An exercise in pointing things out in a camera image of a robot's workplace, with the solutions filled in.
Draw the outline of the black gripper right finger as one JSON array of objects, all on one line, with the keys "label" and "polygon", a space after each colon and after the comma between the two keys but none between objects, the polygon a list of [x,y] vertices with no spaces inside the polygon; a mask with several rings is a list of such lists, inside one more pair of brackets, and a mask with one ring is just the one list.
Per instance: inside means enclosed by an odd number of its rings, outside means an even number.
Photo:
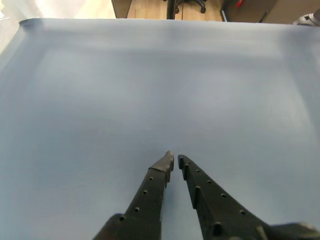
[{"label": "black gripper right finger", "polygon": [[320,231],[306,223],[269,225],[248,211],[190,158],[178,167],[187,183],[205,240],[318,240]]}]

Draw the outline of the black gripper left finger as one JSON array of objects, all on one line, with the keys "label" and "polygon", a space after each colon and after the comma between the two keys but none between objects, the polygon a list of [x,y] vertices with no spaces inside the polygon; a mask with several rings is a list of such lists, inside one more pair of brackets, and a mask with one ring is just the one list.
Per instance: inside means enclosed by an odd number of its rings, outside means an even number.
[{"label": "black gripper left finger", "polygon": [[95,240],[160,240],[162,207],[174,169],[174,154],[167,151],[147,171],[125,213],[109,218]]}]

